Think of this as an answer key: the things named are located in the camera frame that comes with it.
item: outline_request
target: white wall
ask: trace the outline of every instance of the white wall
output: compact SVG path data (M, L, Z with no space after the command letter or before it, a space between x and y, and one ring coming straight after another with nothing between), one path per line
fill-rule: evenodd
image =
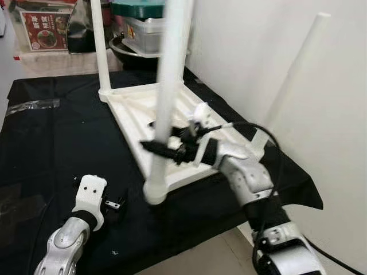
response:
M275 133L314 179L323 211L287 207L321 248L367 273L366 1L197 0L187 66L261 121L317 12L330 13ZM329 274L350 274L323 260Z

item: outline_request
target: clear plastic sheet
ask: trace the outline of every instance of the clear plastic sheet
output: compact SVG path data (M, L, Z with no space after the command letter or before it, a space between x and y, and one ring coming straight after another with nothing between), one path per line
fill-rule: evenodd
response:
M12 115L24 110L52 109L60 106L60 99L45 99L28 101L21 104L9 106L6 110L6 116Z

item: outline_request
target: white plastic leg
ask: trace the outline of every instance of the white plastic leg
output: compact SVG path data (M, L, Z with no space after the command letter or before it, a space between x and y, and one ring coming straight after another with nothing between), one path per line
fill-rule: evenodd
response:
M289 69L288 74L278 91L278 95L276 96L265 116L265 119L262 122L262 125L268 128L270 131L274 129L280 111L290 97L294 84L302 75L302 69L309 62L309 59L314 53L315 48L318 46L326 29L329 18L330 14L326 13L319 13L316 15L310 31L307 34L306 39L303 41L301 49L299 50L296 59L291 65L291 68ZM255 150L255 155L257 155L259 159L261 159L264 155L264 146L267 142L268 135L261 130L257 130L251 141L251 144Z
M184 71L192 7L193 0L168 0L165 7L167 28L161 44L155 122L155 139L165 144L170 136L171 117ZM163 202L168 192L166 162L166 159L153 155L151 174L143 188L146 200L153 205Z
M106 44L104 42L103 19L100 0L91 0L91 8L100 83L98 94L102 102L107 102L105 94L111 92L111 83L110 74L108 72Z

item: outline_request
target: table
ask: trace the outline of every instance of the table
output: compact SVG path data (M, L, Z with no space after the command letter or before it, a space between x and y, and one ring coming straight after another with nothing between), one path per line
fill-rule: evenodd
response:
M155 79L155 72L111 73L113 88L150 84ZM225 120L243 120L188 70L184 80ZM128 189L128 202L121 223L106 222L91 235L78 262L78 274L133 274L246 221L221 174L175 190L163 205L150 207L143 199L144 178L108 106L100 102L98 88L95 74L13 83L9 106L53 98L60 99L60 106L18 112L4 121L0 134L2 274L26 274L28 265L33 274L48 237L75 203L75 178L85 174L105 178L112 201ZM237 129L247 138L254 134ZM275 177L275 147L266 148L262 162ZM310 176L288 157L279 192L284 204L323 207Z

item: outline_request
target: red label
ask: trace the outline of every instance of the red label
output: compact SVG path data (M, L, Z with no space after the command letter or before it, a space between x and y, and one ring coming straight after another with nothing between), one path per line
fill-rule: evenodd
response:
M31 50L65 50L69 13L22 12Z

